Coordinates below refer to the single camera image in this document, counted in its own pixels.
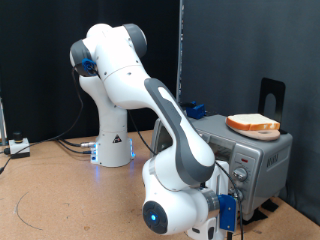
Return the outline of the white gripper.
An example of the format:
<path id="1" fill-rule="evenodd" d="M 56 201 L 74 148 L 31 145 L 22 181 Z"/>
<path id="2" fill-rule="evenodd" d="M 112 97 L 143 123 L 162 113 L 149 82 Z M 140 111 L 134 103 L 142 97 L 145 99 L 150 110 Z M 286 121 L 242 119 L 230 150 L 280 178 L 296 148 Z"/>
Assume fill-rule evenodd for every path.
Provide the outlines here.
<path id="1" fill-rule="evenodd" d="M 234 198 L 228 194 L 228 173 L 229 164 L 217 161 L 211 178 L 200 190 L 207 214 L 187 231 L 193 240 L 224 240 L 228 232 L 234 231 Z"/>

